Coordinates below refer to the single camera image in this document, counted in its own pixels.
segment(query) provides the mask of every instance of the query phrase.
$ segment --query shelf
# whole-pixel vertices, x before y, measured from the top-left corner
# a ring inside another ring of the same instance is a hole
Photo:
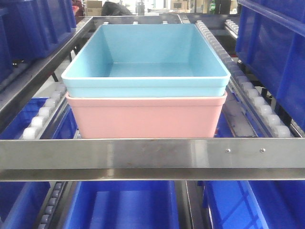
[[[0,180],[304,179],[304,148],[302,138],[1,140]]]
[[[76,32],[68,42],[47,58],[34,62],[5,91],[0,93],[0,132],[7,127],[93,26],[92,17],[82,18],[77,24]]]

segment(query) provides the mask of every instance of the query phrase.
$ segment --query blue plastic crate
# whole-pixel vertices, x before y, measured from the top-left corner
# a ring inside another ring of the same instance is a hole
[[[178,229],[173,181],[79,182],[64,229]]]
[[[0,134],[0,139],[19,139],[46,100],[47,98],[32,98]]]
[[[77,130],[77,124],[71,108],[69,107],[66,114],[59,123],[52,139],[72,139]]]
[[[13,69],[2,19],[7,13],[6,8],[0,8],[0,83],[9,76]]]
[[[32,229],[49,182],[0,182],[1,229]]]
[[[305,130],[305,1],[239,2],[239,58]]]
[[[208,181],[215,229],[305,228],[305,181]]]
[[[71,0],[0,0],[13,59],[31,61],[46,57],[74,31]]]
[[[215,229],[266,229],[245,183],[241,181],[204,183]]]
[[[62,78],[71,97],[192,97],[222,96],[230,73],[193,24],[112,24]]]

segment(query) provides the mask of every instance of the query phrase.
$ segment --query pink plastic bin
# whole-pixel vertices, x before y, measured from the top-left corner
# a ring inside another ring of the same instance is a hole
[[[187,98],[71,98],[82,138],[213,137],[227,94]]]

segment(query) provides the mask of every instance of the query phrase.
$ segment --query dark bag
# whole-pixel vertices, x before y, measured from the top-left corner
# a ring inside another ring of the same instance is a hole
[[[102,8],[102,16],[131,16],[132,13],[125,6],[106,1]]]

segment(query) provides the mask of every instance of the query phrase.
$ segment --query cardboard box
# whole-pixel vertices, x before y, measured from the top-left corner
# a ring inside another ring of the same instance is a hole
[[[87,1],[86,2],[86,16],[101,16],[102,14],[102,1]]]

